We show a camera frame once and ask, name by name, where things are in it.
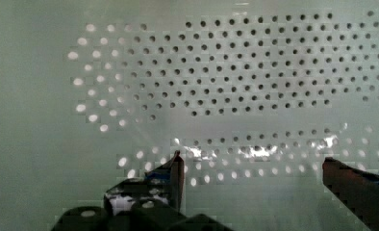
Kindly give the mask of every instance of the gray surface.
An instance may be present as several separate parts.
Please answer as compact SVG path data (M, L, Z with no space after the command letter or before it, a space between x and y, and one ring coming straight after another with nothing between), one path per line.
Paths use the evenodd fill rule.
M368 16L368 11L374 11L374 15ZM306 22L298 19L302 13L308 18ZM319 20L313 19L315 13L320 15ZM326 18L328 13L333 14L332 19ZM293 15L292 22L286 23L286 14ZM256 22L261 15L264 24ZM266 24L274 15L278 16L279 23ZM246 16L250 19L248 25L228 25L228 19L239 21ZM219 28L214 27L217 18L222 22ZM248 54L249 58L244 57L235 64L243 66L248 62L253 70L237 70L239 72L234 74L224 69L219 78L220 74L212 71L218 63L210 62L211 72L205 74L202 85L197 85L199 75L183 76L190 64L179 63L181 55L168 56L173 61L171 65L165 63L166 56L154 55L151 57L158 61L158 65L151 67L150 60L150 64L145 63L139 68L136 59L145 60L146 55L126 54L132 44L134 49L140 46L141 49L143 46L151 49L153 45L162 45L165 49L173 45L193 45L193 52L186 54L190 62L200 54L202 43L209 47L202 53L202 61L211 55L216 61L222 61L222 53L234 53L225 47L222 52L214 50L215 40L207 39L208 32L201 33L200 41L190 38L192 33L202 30L201 20L207 23L204 29L214 33L242 30L247 34L252 27L256 28L256 36L252 38L248 34L254 48L237 48L239 50L235 53ZM187 21L192 23L193 30L186 28ZM213 161L197 162L191 153L185 152L188 172L183 213L187 216L205 213L235 230L366 230L322 186L320 176L323 158L330 154L354 167L379 173L379 80L376 78L379 74L379 26L373 27L375 21L379 22L379 1L372 5L368 1L256 1L249 5L232 1L135 1L134 4L127 1L0 1L0 230L49 229L66 209L101 205L105 189L125 179L129 173L133 176L132 170L134 176L143 175L146 167L157 166L162 158L169 158L172 149L194 150L195 141ZM350 30L346 29L348 22L352 23ZM359 30L360 22L366 24L365 31ZM97 29L94 33L86 31L90 23ZM123 30L126 23L132 26L132 32ZM142 23L147 25L147 32L138 31ZM338 31L302 31L310 23L318 29L321 23L330 30L336 23L341 27ZM106 32L109 24L115 25L112 34ZM268 26L270 35L265 34ZM276 32L280 26L286 28L283 37ZM299 26L300 31L289 31L293 26ZM151 43L148 38L153 32L157 40ZM181 32L188 35L185 42L177 38ZM170 34L171 42L158 39L162 33ZM330 45L323 40L328 33L335 36L331 45L338 46L339 51L332 53L331 47L325 46L328 48L323 54L319 47L322 43ZM355 33L359 35L358 39L349 38ZM366 33L371 33L371 39L366 38ZM347 39L337 40L341 34ZM131 41L137 35L141 40L139 45ZM99 40L104 36L109 39L109 44L100 46ZM320 41L313 43L313 36L318 36ZM78 45L80 37L91 39L86 47ZM119 37L126 39L126 49L117 43ZM258 44L262 38L265 42L278 39L279 45L256 48L253 44ZM276 55L276 49L282 48L281 42L285 38L305 38L306 43L294 41L293 46L284 47L288 55L281 57ZM228 45L235 41L240 42L237 47L241 47L245 40L245 37L237 38L236 34L230 33L221 43ZM358 49L360 44L364 46L363 50ZM307 45L312 46L314 54L301 53ZM346 45L352 47L350 52L343 50ZM112 58L108 47L117 49L121 58ZM291 54L296 47L301 56ZM102 50L102 57L97 61L90 55L93 49ZM257 56L253 60L250 54L254 49L257 49ZM267 50L271 52L269 58L265 56ZM77 61L68 59L68 53L72 51L78 52ZM358 59L354 64L347 61L353 55ZM316 56L320 62L308 64L311 56ZM324 57L329 56L336 63L324 63ZM342 63L338 62L340 56L345 57ZM87 62L96 67L111 59L118 62L115 63L117 68L108 72L99 68L98 71L103 71L106 77L114 76L118 71L124 74L121 82L113 78L105 83L114 86L114 93L105 92L108 86L104 88L105 84L95 83L92 75L84 71ZM307 82L303 89L296 84L308 77L298 72L296 77L290 77L293 83L290 88L280 87L291 74L280 64L287 60L299 62L300 59L307 61L304 66L295 66L300 71L307 66L312 73L318 73L319 69L332 66L338 72L326 70L323 75L312 74L318 79L318 85ZM230 67L235 60L236 57L230 56L222 66ZM128 62L129 68L138 71L139 79L130 76L131 70L120 69L120 61ZM277 61L279 66L259 69L260 61ZM204 64L194 64L193 68L202 72ZM375 65L374 70L367 69L371 64ZM347 66L350 71L344 73ZM141 78L145 71L159 73L161 68L180 68L182 72L180 76L167 74L159 78L153 74ZM280 70L285 71L282 78L276 77ZM250 78L252 72L257 73L254 81ZM270 79L265 78L266 73L271 74ZM222 77L225 75L233 76L229 83L224 82ZM242 83L237 82L239 75L244 76ZM367 81L363 80L364 75L368 76ZM352 76L356 77L355 83L350 82ZM72 81L76 77L86 81L75 88ZM208 82L214 77L216 85ZM339 77L344 78L343 84L338 83ZM182 82L185 78L191 78L193 82L186 87L177 87L178 80ZM326 78L332 81L328 86L324 86ZM157 90L149 87L155 80L160 80ZM174 88L168 85L171 80L177 81ZM140 81L146 85L144 90L139 90ZM264 90L256 88L261 83L267 85ZM277 83L279 88L269 88L272 83ZM250 92L230 92L231 87L246 84L256 87ZM218 85L224 88L223 94L213 93ZM107 99L108 107L100 107L97 101L90 100L87 92L93 88L99 90L95 100ZM183 96L174 96L175 88L180 89ZM337 90L336 94L331 93L332 88ZM349 88L349 93L342 92L344 88ZM204 89L211 90L209 98L202 93ZM315 94L321 89L323 95ZM190 95L190 90L196 90L196 95ZM304 101L304 108L285 108L288 102L297 103L287 92L304 93L306 90L312 94L305 99L309 101ZM162 92L167 92L169 97L163 99ZM265 100L269 92L273 95L284 92L285 97L277 101L271 95L270 101ZM148 99L148 93L153 93L154 99ZM135 94L139 94L141 100L135 100ZM257 102L246 97L255 94L259 97ZM245 98L243 102L237 101L240 95ZM367 102L363 100L364 96L368 97ZM117 104L117 97L123 97L124 103ZM231 103L225 104L225 97L229 97ZM214 98L218 102L216 105L211 103ZM325 99L330 100L329 105L320 104ZM190 102L187 108L184 106L186 100ZM204 100L203 105L199 106L197 100ZM313 100L318 103L315 107L307 105ZM169 109L170 102L177 106ZM78 114L75 107L82 103L87 104L87 110ZM157 103L163 107L157 109ZM275 111L269 109L274 103L278 104ZM259 111L260 105L265 105L265 109ZM247 106L252 109L249 113L244 111ZM238 110L235 114L231 113L233 107ZM225 108L224 115L219 114L221 108ZM109 116L111 109L117 109L115 118ZM203 115L206 110L210 110L211 115ZM98 114L99 121L89 123L91 114ZM127 122L123 128L118 125L120 119ZM109 131L101 132L102 124L107 124ZM313 129L316 129L315 135L311 134ZM304 131L304 135L299 136L298 131ZM272 137L274 133L278 134L277 139ZM327 138L333 136L335 143L321 147L322 142L330 141ZM250 158L228 153L228 148L237 153L242 147L268 144L277 147L276 151L270 152L269 162L250 162ZM152 153L156 146L159 147L158 154ZM219 154L214 157L212 151L217 150ZM137 157L139 151L143 152L142 158ZM127 163L120 167L118 163L122 157L127 158ZM249 170L250 177L247 177L246 170ZM219 180L219 173L224 176L222 180ZM206 175L210 176L209 183L205 181Z

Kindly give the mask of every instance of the black object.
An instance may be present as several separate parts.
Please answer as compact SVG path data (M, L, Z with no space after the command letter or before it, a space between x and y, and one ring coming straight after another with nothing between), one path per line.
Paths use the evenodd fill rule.
M108 218L106 211L100 207L85 206L66 211L53 231L95 231L105 230Z
M368 228L379 231L379 175L327 157L323 184Z
M104 207L110 215L130 211L141 199L158 199L177 211L184 187L184 161L180 152L164 165L146 172L144 179L128 179L106 191Z

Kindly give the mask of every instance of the perforated metal panel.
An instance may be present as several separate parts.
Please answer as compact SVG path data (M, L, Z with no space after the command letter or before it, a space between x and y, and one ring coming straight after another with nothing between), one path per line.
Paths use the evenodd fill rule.
M29 81L16 84L4 59L12 72L0 75L29 117L27 189L55 201L21 227L100 204L180 149L188 216L235 230L366 230L322 186L321 164L379 174L379 1L13 5L13 40L26 46L0 49L31 51L12 58Z

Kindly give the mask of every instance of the dark metal part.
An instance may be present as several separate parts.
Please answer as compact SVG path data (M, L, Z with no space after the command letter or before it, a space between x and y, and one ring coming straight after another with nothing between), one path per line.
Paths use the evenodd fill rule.
M130 211L141 199L158 199L180 210L184 187L184 161L180 151L164 165L146 172L144 179L128 179L106 191L104 208L110 215Z
M371 230L379 231L379 175L327 157L323 184Z
M232 229L200 214L171 225L168 231L232 231Z
M86 206L66 211L53 231L96 231L105 230L108 214L100 207Z

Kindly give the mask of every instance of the hole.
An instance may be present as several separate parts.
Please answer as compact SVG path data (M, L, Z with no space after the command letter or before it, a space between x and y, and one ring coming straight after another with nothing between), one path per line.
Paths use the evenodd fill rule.
M100 126L100 131L101 132L107 132L109 130L109 126L106 125L106 124L103 124L102 126Z
M96 212L94 212L93 210L86 210L86 211L81 213L81 217L83 217L83 218L90 218L90 217L93 217L95 215L96 215Z
M78 59L79 55L78 55L78 53L71 51L71 52L69 52L69 54L67 54L67 57L69 60L76 60L76 59Z

